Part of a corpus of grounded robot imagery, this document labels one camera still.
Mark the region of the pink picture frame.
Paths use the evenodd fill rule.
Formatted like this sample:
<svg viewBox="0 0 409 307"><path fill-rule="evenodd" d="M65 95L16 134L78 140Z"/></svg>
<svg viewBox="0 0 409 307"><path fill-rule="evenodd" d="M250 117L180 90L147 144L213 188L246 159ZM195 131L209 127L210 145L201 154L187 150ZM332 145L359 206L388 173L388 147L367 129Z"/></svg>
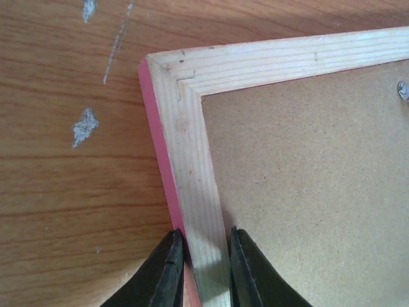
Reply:
<svg viewBox="0 0 409 307"><path fill-rule="evenodd" d="M408 305L408 28L147 55L138 68L193 306L229 229L313 306Z"/></svg>

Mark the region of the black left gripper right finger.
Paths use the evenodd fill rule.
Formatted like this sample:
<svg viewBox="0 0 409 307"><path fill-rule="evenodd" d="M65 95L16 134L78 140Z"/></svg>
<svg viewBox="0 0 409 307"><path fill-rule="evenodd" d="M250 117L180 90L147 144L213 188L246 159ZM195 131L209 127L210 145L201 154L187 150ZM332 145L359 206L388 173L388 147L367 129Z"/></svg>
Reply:
<svg viewBox="0 0 409 307"><path fill-rule="evenodd" d="M230 237L231 306L310 306L274 269L244 230Z"/></svg>

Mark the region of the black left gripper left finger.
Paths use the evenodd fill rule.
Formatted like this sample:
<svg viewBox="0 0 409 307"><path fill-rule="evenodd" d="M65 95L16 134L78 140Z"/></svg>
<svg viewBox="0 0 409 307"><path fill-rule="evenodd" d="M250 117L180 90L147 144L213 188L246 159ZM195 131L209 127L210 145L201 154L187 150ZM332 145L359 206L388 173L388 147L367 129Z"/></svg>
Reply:
<svg viewBox="0 0 409 307"><path fill-rule="evenodd" d="M182 306L184 248L180 230L160 241L137 272L103 306Z"/></svg>

